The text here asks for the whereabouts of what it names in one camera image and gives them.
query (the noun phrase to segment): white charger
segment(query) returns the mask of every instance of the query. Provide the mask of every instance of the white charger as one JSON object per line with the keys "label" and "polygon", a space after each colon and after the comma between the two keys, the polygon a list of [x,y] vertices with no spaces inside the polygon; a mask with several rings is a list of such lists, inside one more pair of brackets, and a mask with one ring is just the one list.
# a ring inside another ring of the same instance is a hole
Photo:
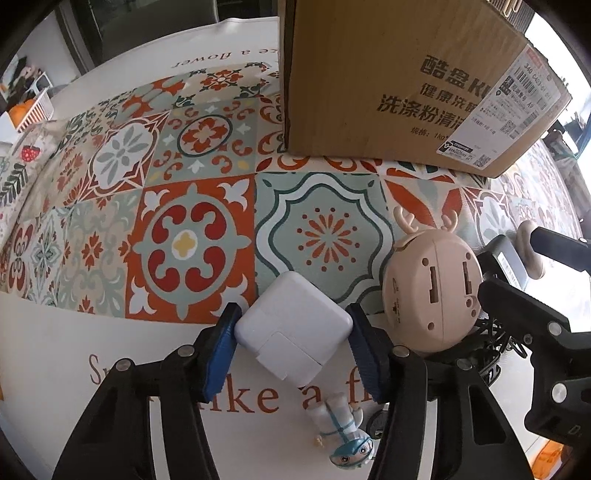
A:
{"label": "white charger", "polygon": [[353,320],[297,272],[284,272],[237,322],[236,340],[280,380],[305,387],[347,339]]}

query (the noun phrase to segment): blue gripper pad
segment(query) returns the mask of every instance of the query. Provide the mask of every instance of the blue gripper pad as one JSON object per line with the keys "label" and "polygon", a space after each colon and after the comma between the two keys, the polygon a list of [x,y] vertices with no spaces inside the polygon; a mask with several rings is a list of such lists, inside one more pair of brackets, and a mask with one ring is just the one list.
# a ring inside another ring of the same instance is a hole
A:
{"label": "blue gripper pad", "polygon": [[394,392],[388,359],[394,347],[392,341],[384,330],[371,326],[358,303],[350,304],[345,310],[353,319],[349,346],[363,387],[374,401],[387,403],[392,400]]}
{"label": "blue gripper pad", "polygon": [[234,327],[242,317],[236,303],[228,303],[213,327],[203,329],[195,342],[200,381],[197,395],[202,403],[209,403],[222,391],[236,350]]}

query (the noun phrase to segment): patterned tablecloth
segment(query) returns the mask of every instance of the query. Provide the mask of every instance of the patterned tablecloth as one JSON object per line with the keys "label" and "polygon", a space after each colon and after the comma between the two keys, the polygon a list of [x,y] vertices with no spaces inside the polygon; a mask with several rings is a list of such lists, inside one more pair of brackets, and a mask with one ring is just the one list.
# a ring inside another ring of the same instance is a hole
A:
{"label": "patterned tablecloth", "polygon": [[1,288],[113,317],[214,323],[296,270],[341,306],[383,311],[380,279],[403,233],[455,210],[478,250],[525,219],[580,235],[537,142],[495,180],[403,161],[293,157],[277,64],[196,70],[105,100],[67,124],[1,261]]}

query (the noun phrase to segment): qr code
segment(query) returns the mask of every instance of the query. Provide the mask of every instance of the qr code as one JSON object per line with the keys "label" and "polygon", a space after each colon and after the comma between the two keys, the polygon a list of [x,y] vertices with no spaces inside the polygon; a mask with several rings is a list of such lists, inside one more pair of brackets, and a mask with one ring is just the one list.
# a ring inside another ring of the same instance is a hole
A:
{"label": "qr code", "polygon": [[507,123],[501,128],[501,132],[508,135],[515,129],[515,127],[516,125],[511,120],[508,120]]}
{"label": "qr code", "polygon": [[490,157],[487,157],[486,155],[481,155],[480,158],[474,162],[474,166],[476,168],[482,168],[482,167],[486,166],[487,163],[490,161],[491,161]]}

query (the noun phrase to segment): silver bolt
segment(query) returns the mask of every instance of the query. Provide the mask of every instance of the silver bolt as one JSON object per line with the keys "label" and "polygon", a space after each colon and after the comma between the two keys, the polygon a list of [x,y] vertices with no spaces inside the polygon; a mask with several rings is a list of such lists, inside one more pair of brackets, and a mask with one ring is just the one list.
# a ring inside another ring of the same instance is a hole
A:
{"label": "silver bolt", "polygon": [[392,353],[396,356],[399,356],[400,358],[406,358],[410,355],[408,348],[406,348],[404,345],[395,346],[392,348]]}
{"label": "silver bolt", "polygon": [[129,358],[124,358],[122,360],[119,360],[115,364],[115,368],[117,370],[119,370],[120,372],[125,372],[126,370],[129,370],[129,367],[131,367],[131,360]]}
{"label": "silver bolt", "polygon": [[563,383],[557,383],[552,388],[552,400],[556,403],[562,403],[566,400],[566,385]]}
{"label": "silver bolt", "polygon": [[456,365],[460,370],[464,370],[466,372],[472,368],[472,363],[465,358],[460,358],[458,361],[456,361]]}
{"label": "silver bolt", "polygon": [[195,353],[195,349],[193,348],[193,345],[183,345],[181,347],[178,348],[177,353],[179,356],[191,356]]}
{"label": "silver bolt", "polygon": [[548,324],[548,331],[555,337],[558,337],[562,333],[562,327],[556,322],[550,322]]}

